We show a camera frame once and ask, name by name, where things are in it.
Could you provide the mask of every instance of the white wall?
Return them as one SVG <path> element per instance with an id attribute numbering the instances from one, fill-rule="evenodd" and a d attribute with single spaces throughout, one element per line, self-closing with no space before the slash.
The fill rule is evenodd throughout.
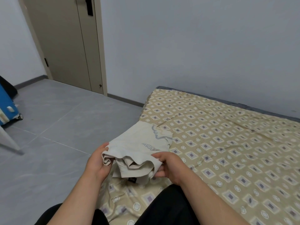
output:
<path id="1" fill-rule="evenodd" d="M 12 85 L 46 75 L 18 0 L 0 0 L 0 75 Z"/>
<path id="2" fill-rule="evenodd" d="M 144 102 L 163 85 L 300 117 L 299 6 L 101 0 L 108 93 Z"/>

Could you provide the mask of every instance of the mattress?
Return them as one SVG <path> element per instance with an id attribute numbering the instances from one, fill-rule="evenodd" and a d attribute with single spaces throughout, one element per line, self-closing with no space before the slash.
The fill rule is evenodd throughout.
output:
<path id="1" fill-rule="evenodd" d="M 300 124 L 176 90 L 156 89 L 141 121 L 173 132 L 170 151 L 253 225 L 300 223 Z M 107 178 L 99 208 L 133 225 L 168 185 Z"/>

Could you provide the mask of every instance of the black pants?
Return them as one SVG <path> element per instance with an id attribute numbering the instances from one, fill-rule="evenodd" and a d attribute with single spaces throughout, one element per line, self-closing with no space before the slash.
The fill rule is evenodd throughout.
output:
<path id="1" fill-rule="evenodd" d="M 46 225 L 61 204 L 49 208 L 38 219 L 35 225 Z M 99 209 L 95 210 L 92 225 L 108 225 L 108 221 Z M 193 209 L 186 199 L 182 189 L 170 185 L 164 189 L 144 211 L 135 225 L 193 225 L 199 224 Z"/>

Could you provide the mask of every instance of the door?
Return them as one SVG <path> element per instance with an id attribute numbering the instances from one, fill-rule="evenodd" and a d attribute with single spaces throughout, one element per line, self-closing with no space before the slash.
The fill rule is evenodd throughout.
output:
<path id="1" fill-rule="evenodd" d="M 24 0 L 54 80 L 103 94 L 94 0 Z"/>

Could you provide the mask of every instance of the forearm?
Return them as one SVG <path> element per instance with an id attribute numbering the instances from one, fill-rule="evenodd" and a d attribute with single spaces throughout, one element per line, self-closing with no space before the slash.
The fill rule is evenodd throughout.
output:
<path id="1" fill-rule="evenodd" d="M 185 175 L 180 186 L 200 224 L 249 225 L 194 172 Z"/>
<path id="2" fill-rule="evenodd" d="M 100 187 L 97 175 L 85 171 L 48 225 L 91 225 Z"/>

